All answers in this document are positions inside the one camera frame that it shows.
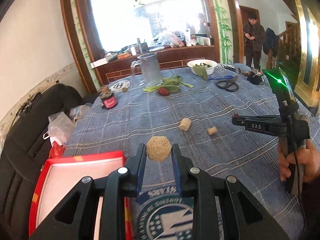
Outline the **person's right hand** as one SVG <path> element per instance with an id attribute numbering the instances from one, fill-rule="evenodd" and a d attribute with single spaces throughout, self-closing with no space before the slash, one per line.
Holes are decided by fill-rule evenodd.
<path id="1" fill-rule="evenodd" d="M 277 143 L 278 164 L 281 181 L 291 176 L 289 164 L 295 164 L 295 155 L 298 163 L 304 165 L 303 181 L 310 183 L 319 177 L 319 152 L 310 139 L 306 140 L 306 147 L 299 148 L 296 153 L 290 153 L 287 157 L 283 154 L 280 143 Z"/>

